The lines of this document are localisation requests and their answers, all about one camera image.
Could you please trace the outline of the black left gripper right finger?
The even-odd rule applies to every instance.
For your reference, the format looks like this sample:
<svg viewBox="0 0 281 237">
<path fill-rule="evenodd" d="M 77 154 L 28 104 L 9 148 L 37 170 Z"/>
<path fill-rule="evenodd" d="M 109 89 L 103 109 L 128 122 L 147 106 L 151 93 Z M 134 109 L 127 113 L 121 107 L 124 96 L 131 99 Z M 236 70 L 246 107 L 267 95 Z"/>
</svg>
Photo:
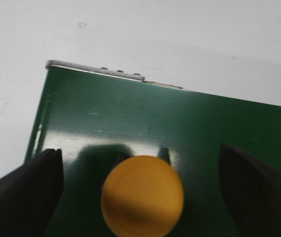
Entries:
<svg viewBox="0 0 281 237">
<path fill-rule="evenodd" d="M 241 237 L 281 237 L 281 172 L 222 143 L 219 186 Z"/>
</svg>

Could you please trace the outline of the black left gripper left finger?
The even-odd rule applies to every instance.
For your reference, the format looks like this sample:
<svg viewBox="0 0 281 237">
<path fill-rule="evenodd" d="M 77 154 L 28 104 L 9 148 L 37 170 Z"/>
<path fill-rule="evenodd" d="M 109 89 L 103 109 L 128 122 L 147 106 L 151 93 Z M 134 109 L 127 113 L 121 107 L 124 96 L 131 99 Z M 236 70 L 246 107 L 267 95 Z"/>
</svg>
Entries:
<svg viewBox="0 0 281 237">
<path fill-rule="evenodd" d="M 0 237 L 41 237 L 64 189 L 61 150 L 47 149 L 0 178 Z"/>
</svg>

